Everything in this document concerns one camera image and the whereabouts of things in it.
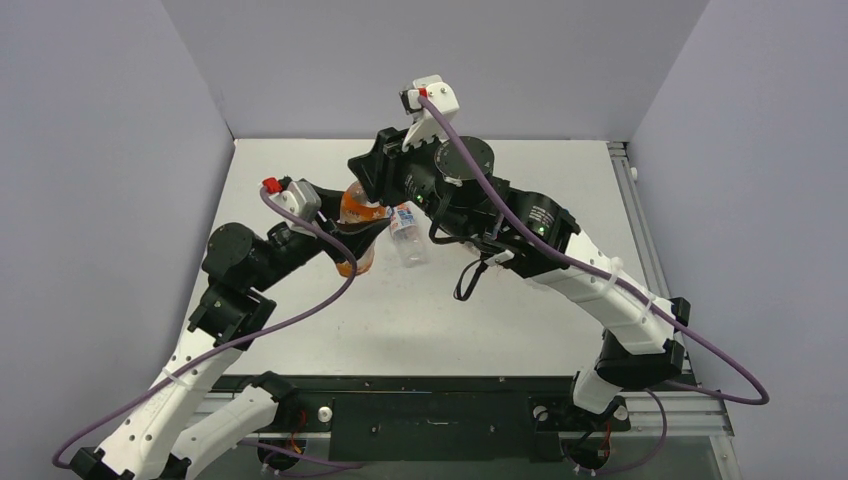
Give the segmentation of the slim orange drink bottle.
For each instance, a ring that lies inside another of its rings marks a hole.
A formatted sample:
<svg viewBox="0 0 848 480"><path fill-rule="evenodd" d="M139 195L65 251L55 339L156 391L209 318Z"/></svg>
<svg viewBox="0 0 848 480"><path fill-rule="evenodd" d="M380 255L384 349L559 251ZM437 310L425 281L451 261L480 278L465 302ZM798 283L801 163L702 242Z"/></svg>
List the slim orange drink bottle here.
<svg viewBox="0 0 848 480"><path fill-rule="evenodd" d="M368 221L381 220L388 217L387 208L368 200L364 188L354 181L345 191L340 202L340 217L342 224L357 225ZM365 274L370 270L375 258L375 243L357 258L356 275Z"/></svg>

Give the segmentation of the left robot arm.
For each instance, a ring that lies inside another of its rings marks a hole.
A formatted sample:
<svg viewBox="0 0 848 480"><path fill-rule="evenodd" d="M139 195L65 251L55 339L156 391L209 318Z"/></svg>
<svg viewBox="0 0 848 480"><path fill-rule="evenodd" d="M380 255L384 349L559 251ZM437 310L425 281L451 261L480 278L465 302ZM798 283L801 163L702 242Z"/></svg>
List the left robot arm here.
<svg viewBox="0 0 848 480"><path fill-rule="evenodd" d="M305 180L270 178L259 195L281 222L265 236L239 223L213 232L202 262L208 284L174 352L150 389L119 410L116 430L73 455L78 477L194 479L244 437L297 420L296 387L270 372L202 420L193 414L251 344L273 331L270 287L320 254L355 264L389 222L342 224L341 193Z"/></svg>

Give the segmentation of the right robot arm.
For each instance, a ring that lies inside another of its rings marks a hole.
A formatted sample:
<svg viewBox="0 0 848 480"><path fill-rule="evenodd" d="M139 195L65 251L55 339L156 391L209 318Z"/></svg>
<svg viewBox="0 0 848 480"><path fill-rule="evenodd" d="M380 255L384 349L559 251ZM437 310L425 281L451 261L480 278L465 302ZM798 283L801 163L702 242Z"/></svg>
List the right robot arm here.
<svg viewBox="0 0 848 480"><path fill-rule="evenodd" d="M597 359L576 374L563 402L572 424L592 425L622 390L653 387L682 373L685 348L664 318L686 325L691 307L685 299L654 296L554 199L495 176L495 152L485 141L462 139L486 178L483 186L452 141L404 148L405 137L394 128L381 130L367 153L348 161L368 200L414 204L443 231L433 242L470 244L484 267L500 265L549 288L603 326Z"/></svg>

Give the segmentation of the clear water bottle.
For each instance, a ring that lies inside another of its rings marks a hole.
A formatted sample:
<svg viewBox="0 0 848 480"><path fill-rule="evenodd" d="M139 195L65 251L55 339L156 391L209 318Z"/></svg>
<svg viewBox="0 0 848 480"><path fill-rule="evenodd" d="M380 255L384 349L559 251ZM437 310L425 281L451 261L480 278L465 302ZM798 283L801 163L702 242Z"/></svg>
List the clear water bottle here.
<svg viewBox="0 0 848 480"><path fill-rule="evenodd" d="M389 232L404 267L412 268L429 262L421 229L408 203L391 209Z"/></svg>

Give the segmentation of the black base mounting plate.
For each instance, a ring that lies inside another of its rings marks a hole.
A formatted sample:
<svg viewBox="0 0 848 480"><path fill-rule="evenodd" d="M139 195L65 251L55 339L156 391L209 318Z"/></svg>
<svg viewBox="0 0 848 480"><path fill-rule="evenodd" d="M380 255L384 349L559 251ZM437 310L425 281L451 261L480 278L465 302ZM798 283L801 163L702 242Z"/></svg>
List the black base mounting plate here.
<svg viewBox="0 0 848 480"><path fill-rule="evenodd" d="M337 462L557 462L627 432L623 397L602 414L574 406L570 376L434 377L284 375L294 392L260 433L324 438Z"/></svg>

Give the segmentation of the aluminium frame rail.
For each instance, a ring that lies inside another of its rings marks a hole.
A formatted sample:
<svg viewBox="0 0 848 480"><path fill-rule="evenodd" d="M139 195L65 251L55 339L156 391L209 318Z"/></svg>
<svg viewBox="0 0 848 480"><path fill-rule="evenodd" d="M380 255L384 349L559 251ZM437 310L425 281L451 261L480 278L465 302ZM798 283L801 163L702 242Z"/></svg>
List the aluminium frame rail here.
<svg viewBox="0 0 848 480"><path fill-rule="evenodd" d="M637 192L638 172L630 163L625 142L607 142L607 150L635 240L645 283L665 298L671 294L653 237Z"/></svg>

